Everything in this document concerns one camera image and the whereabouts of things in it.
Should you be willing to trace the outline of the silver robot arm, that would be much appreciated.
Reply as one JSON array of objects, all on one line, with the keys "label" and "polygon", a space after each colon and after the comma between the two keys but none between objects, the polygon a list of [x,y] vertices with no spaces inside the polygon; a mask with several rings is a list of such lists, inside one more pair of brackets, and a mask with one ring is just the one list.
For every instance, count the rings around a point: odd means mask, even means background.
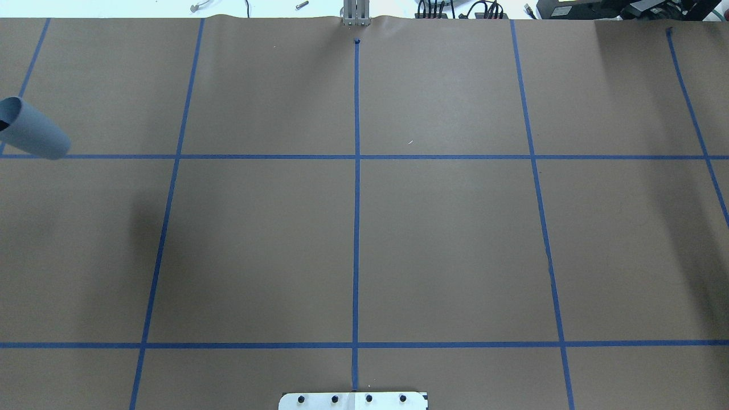
[{"label": "silver robot arm", "polygon": [[18,96],[1,101],[1,140],[18,150],[47,160],[64,157],[70,138],[34,106]]}]

